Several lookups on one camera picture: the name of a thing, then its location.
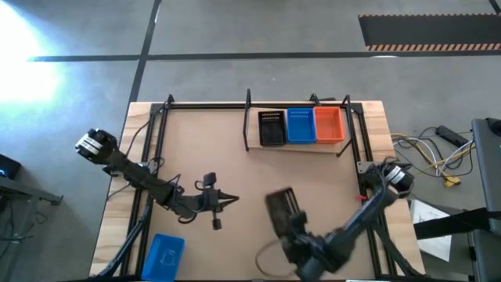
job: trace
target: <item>white paper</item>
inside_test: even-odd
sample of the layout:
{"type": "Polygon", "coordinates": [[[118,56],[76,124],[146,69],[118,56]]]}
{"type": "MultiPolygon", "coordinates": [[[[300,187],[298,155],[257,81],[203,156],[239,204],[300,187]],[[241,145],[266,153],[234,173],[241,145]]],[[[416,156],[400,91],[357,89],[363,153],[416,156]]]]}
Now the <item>white paper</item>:
{"type": "MultiPolygon", "coordinates": [[[[431,207],[418,200],[413,200],[410,205],[413,223],[425,222],[432,219],[441,219],[449,216],[448,214],[431,207]]],[[[447,235],[443,237],[436,237],[431,239],[418,240],[417,244],[421,251],[424,251],[437,258],[449,262],[449,255],[451,251],[452,236],[447,235]]]]}

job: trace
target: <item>black metal frame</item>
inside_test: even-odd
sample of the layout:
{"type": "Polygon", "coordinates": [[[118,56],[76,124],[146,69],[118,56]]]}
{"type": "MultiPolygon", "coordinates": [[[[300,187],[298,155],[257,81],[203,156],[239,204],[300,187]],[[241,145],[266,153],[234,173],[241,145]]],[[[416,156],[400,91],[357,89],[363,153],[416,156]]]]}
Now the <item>black metal frame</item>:
{"type": "MultiPolygon", "coordinates": [[[[150,145],[151,145],[151,140],[152,140],[152,135],[153,135],[153,127],[155,124],[155,113],[158,112],[158,107],[165,107],[164,110],[161,111],[161,120],[160,120],[160,128],[159,128],[159,134],[157,138],[157,148],[155,150],[155,156],[153,159],[156,159],[157,161],[159,160],[161,156],[161,151],[162,151],[162,140],[164,139],[164,134],[165,134],[165,125],[167,121],[167,115],[169,110],[193,110],[193,109],[221,109],[221,110],[227,110],[227,109],[242,109],[244,110],[244,121],[243,121],[243,143],[244,143],[244,148],[245,150],[249,150],[248,145],[247,145],[247,122],[248,122],[248,111],[251,107],[270,107],[270,108],[288,108],[288,107],[305,107],[305,106],[321,106],[320,101],[318,98],[316,98],[315,94],[312,95],[310,98],[310,101],[305,101],[303,103],[266,103],[266,102],[259,102],[259,103],[252,103],[251,102],[251,91],[250,89],[247,90],[247,96],[246,96],[246,102],[242,103],[173,103],[174,99],[172,96],[169,96],[169,99],[166,103],[155,103],[152,104],[150,108],[150,118],[151,122],[148,124],[147,129],[146,129],[146,138],[145,138],[145,144],[143,147],[143,152],[142,152],[142,161],[148,161],[148,156],[150,153],[150,145]]],[[[364,146],[364,150],[366,153],[366,160],[367,161],[372,161],[373,160],[373,155],[369,143],[369,134],[367,132],[367,127],[366,123],[364,120],[364,114],[363,114],[363,108],[361,103],[352,103],[350,100],[350,96],[346,96],[342,102],[339,102],[339,107],[341,109],[344,109],[346,112],[346,117],[348,120],[348,129],[350,132],[350,140],[348,141],[347,145],[343,148],[343,150],[337,154],[337,157],[341,156],[343,152],[346,150],[346,148],[351,145],[352,148],[352,153],[354,157],[354,166],[355,170],[357,171],[357,180],[360,183],[359,179],[359,172],[357,169],[357,162],[362,161],[360,157],[360,152],[359,152],[359,144],[357,141],[357,136],[355,133],[355,123],[354,123],[354,118],[352,117],[353,114],[357,114],[357,117],[359,118],[359,126],[360,126],[360,132],[362,136],[362,142],[364,146]]],[[[367,190],[364,186],[359,185],[359,191],[360,194],[363,196],[367,196],[367,190]]],[[[129,220],[129,226],[131,226],[131,229],[134,227],[136,224],[138,214],[139,214],[139,202],[141,201],[141,194],[142,191],[137,190],[135,195],[134,195],[134,200],[132,202],[132,211],[131,211],[131,217],[129,220]]],[[[153,199],[151,197],[148,197],[147,206],[150,206],[153,204],[153,199]]],[[[145,227],[142,231],[141,239],[139,242],[139,253],[138,253],[138,258],[137,258],[137,263],[135,266],[135,275],[140,275],[142,272],[142,266],[144,264],[144,259],[146,255],[146,243],[148,240],[148,233],[149,233],[149,226],[150,226],[150,216],[146,218],[146,224],[145,227]]],[[[387,231],[387,223],[385,217],[382,215],[380,218],[380,224],[382,227],[387,231]]],[[[377,250],[377,245],[376,245],[376,238],[374,236],[374,232],[372,228],[368,228],[367,232],[367,237],[369,240],[369,249],[370,249],[370,254],[371,254],[371,259],[373,261],[373,271],[375,277],[378,279],[379,277],[382,277],[382,270],[381,270],[381,265],[380,265],[380,259],[379,259],[379,252],[377,250]]],[[[396,268],[395,268],[395,261],[393,258],[389,255],[389,252],[386,253],[386,259],[387,259],[387,264],[388,264],[388,272],[390,275],[394,276],[396,275],[396,268]]],[[[121,267],[121,276],[127,276],[128,275],[128,265],[130,262],[130,254],[127,254],[126,259],[122,263],[121,267]]]]}

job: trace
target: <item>black cord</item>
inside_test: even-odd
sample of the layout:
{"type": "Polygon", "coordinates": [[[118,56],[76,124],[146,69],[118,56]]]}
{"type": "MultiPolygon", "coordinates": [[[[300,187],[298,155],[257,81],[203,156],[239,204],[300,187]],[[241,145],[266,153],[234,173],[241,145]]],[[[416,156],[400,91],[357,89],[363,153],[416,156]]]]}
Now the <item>black cord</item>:
{"type": "MultiPolygon", "coordinates": [[[[438,156],[440,157],[441,160],[444,159],[444,156],[442,155],[442,152],[440,151],[440,149],[438,149],[438,146],[437,146],[437,143],[435,143],[432,139],[430,138],[424,138],[423,135],[426,131],[430,130],[430,129],[434,129],[434,130],[437,130],[438,128],[434,127],[434,126],[431,126],[431,127],[428,127],[428,128],[425,128],[421,134],[417,137],[418,139],[423,139],[423,140],[426,140],[428,142],[430,142],[434,147],[435,149],[437,150],[437,153],[438,153],[438,156]]],[[[464,154],[461,155],[461,157],[455,159],[454,161],[451,161],[450,163],[448,163],[446,165],[446,168],[450,169],[450,170],[455,170],[455,169],[458,169],[461,164],[463,163],[463,159],[464,159],[464,154]]]]}
{"type": "MultiPolygon", "coordinates": [[[[158,170],[165,164],[165,159],[163,159],[162,157],[154,157],[152,158],[150,161],[155,161],[156,159],[158,159],[158,166],[157,168],[152,171],[153,174],[155,174],[156,172],[158,172],[158,170]]],[[[106,200],[108,201],[112,196],[114,196],[115,194],[117,193],[120,193],[121,191],[125,190],[125,188],[129,187],[131,185],[131,183],[121,187],[119,190],[116,190],[115,192],[111,193],[110,195],[108,195],[108,197],[106,198],[106,200]]]]}
{"type": "Polygon", "coordinates": [[[264,246],[262,246],[259,249],[259,251],[256,253],[256,256],[254,257],[254,264],[258,268],[259,272],[261,274],[263,274],[263,275],[266,275],[267,277],[271,277],[271,278],[288,278],[289,276],[291,276],[291,275],[294,274],[295,270],[292,270],[292,271],[290,271],[289,273],[286,273],[286,274],[274,274],[274,273],[269,273],[269,272],[265,271],[264,269],[262,269],[261,265],[259,264],[259,257],[261,257],[261,255],[265,251],[267,251],[270,247],[272,247],[275,244],[278,244],[279,242],[280,242],[280,239],[275,239],[275,240],[273,240],[271,242],[266,243],[264,246]]]}
{"type": "MultiPolygon", "coordinates": [[[[470,148],[470,152],[468,152],[468,155],[469,155],[469,157],[470,157],[470,170],[469,170],[468,172],[465,172],[465,173],[461,173],[461,174],[458,174],[458,175],[449,175],[449,176],[452,176],[452,177],[457,177],[457,176],[469,175],[469,174],[473,171],[473,167],[474,167],[474,165],[473,165],[473,158],[472,158],[472,156],[471,156],[471,149],[472,149],[472,146],[473,146],[473,142],[470,144],[470,147],[469,147],[469,148],[470,148]]],[[[408,158],[407,158],[404,154],[402,154],[400,151],[398,151],[398,150],[396,150],[396,149],[395,149],[395,152],[397,152],[398,154],[400,154],[400,155],[401,155],[401,156],[402,156],[402,157],[403,157],[406,161],[408,161],[411,165],[413,165],[413,167],[414,167],[417,171],[419,171],[419,172],[421,172],[421,173],[423,173],[423,174],[425,174],[425,175],[431,176],[431,177],[443,178],[443,175],[440,175],[440,176],[432,175],[432,174],[429,174],[429,173],[425,172],[425,171],[424,171],[424,170],[422,170],[422,169],[417,168],[417,167],[416,167],[416,166],[415,166],[415,165],[411,162],[411,160],[410,160],[410,159],[408,159],[408,158]]]]}
{"type": "Polygon", "coordinates": [[[408,136],[408,137],[412,137],[412,138],[418,138],[418,137],[440,137],[440,136],[452,136],[452,135],[456,135],[456,134],[472,134],[473,132],[472,131],[467,131],[467,132],[454,132],[454,133],[449,133],[449,134],[435,134],[435,135],[429,135],[429,136],[408,136]]]}
{"type": "Polygon", "coordinates": [[[47,217],[47,215],[44,215],[41,212],[37,211],[37,215],[35,216],[35,220],[37,221],[38,224],[42,225],[42,224],[46,223],[48,219],[49,218],[47,217]]]}
{"type": "MultiPolygon", "coordinates": [[[[424,140],[427,140],[427,141],[430,141],[430,143],[435,147],[435,149],[437,150],[438,152],[438,156],[440,157],[441,160],[444,159],[441,151],[438,149],[438,146],[437,144],[429,139],[429,138],[421,138],[421,139],[424,139],[424,140]]],[[[399,137],[394,137],[392,138],[392,140],[396,140],[398,142],[398,145],[402,148],[405,148],[405,149],[410,149],[412,147],[416,148],[418,150],[418,152],[420,153],[420,155],[423,157],[423,159],[426,161],[426,162],[429,162],[427,156],[419,149],[419,147],[417,146],[417,143],[418,141],[416,140],[410,140],[408,139],[406,136],[399,136],[399,137]],[[409,145],[408,146],[405,146],[404,144],[402,144],[402,141],[405,141],[407,142],[409,145]]],[[[448,164],[445,165],[446,168],[450,169],[450,170],[456,170],[458,169],[461,164],[463,163],[463,159],[466,157],[466,154],[463,154],[461,155],[460,157],[458,157],[457,159],[455,159],[454,161],[450,161],[448,164]]]]}
{"type": "Polygon", "coordinates": [[[22,240],[33,238],[33,235],[24,236],[24,237],[0,237],[0,241],[10,241],[20,243],[22,240]]]}
{"type": "Polygon", "coordinates": [[[7,253],[7,250],[9,249],[11,243],[12,242],[7,243],[5,249],[3,249],[2,253],[0,254],[0,261],[2,260],[3,256],[7,253]]]}
{"type": "Polygon", "coordinates": [[[125,153],[125,157],[128,156],[128,154],[131,152],[131,148],[132,148],[132,144],[134,144],[134,140],[135,140],[135,137],[137,137],[137,135],[141,132],[141,130],[143,128],[145,128],[147,125],[150,124],[150,122],[153,120],[153,117],[155,115],[157,115],[158,113],[160,113],[161,110],[163,110],[165,108],[165,106],[168,104],[168,101],[166,100],[164,102],[164,104],[162,105],[162,107],[158,108],[158,110],[156,110],[153,114],[150,115],[150,118],[148,118],[148,121],[144,124],[144,125],[141,125],[140,128],[138,128],[138,130],[134,133],[134,135],[132,136],[132,140],[131,140],[131,143],[129,144],[128,146],[128,149],[127,149],[127,153],[125,153]]]}
{"type": "Polygon", "coordinates": [[[111,193],[110,195],[108,195],[108,197],[106,198],[106,200],[108,201],[113,195],[117,194],[117,193],[120,193],[121,191],[123,191],[125,188],[129,187],[131,185],[131,183],[121,187],[119,190],[116,190],[115,192],[111,193]]]}

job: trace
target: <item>gray floor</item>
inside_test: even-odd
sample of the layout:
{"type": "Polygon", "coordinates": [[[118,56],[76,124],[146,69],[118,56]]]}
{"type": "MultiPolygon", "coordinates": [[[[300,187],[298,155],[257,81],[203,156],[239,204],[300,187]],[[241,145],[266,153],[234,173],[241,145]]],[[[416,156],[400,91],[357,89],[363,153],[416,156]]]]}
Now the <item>gray floor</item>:
{"type": "MultiPolygon", "coordinates": [[[[0,2],[0,31],[11,37],[0,46],[0,154],[23,164],[21,181],[64,194],[60,207],[40,207],[49,221],[24,242],[14,281],[86,277],[110,180],[76,155],[74,144],[91,127],[121,134],[137,67],[20,59],[140,54],[152,6],[153,0],[0,2]]],[[[170,0],[161,4],[150,53],[364,51],[358,14],[491,12],[486,0],[170,0]]],[[[349,94],[383,100],[393,132],[437,125],[462,132],[471,119],[499,113],[499,73],[497,56],[157,61],[146,65],[139,101],[168,94],[178,101],[242,100],[247,88],[263,100],[349,94]]],[[[446,189],[440,179],[418,175],[415,194],[454,208],[483,206],[478,170],[461,179],[446,189]]]]}

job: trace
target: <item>blue bin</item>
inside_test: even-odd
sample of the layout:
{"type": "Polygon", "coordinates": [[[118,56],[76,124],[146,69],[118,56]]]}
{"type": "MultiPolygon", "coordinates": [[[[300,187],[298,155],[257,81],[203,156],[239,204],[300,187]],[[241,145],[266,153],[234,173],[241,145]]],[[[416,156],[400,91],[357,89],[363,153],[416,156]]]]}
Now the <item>blue bin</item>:
{"type": "Polygon", "coordinates": [[[185,241],[182,238],[155,234],[141,279],[154,282],[172,282],[178,272],[185,241]]]}
{"type": "Polygon", "coordinates": [[[287,138],[291,144],[316,142],[313,108],[287,109],[287,138]]]}

